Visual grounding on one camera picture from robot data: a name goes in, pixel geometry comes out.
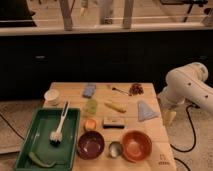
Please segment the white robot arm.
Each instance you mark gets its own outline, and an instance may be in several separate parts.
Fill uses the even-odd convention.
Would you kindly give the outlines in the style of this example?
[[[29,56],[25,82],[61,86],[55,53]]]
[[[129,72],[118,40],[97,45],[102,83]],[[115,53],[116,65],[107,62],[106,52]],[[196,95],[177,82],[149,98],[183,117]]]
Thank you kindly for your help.
[[[157,95],[165,126],[172,123],[177,114],[175,108],[185,100],[213,114],[213,88],[205,83],[208,75],[207,67],[200,62],[172,69],[166,74],[166,86]]]

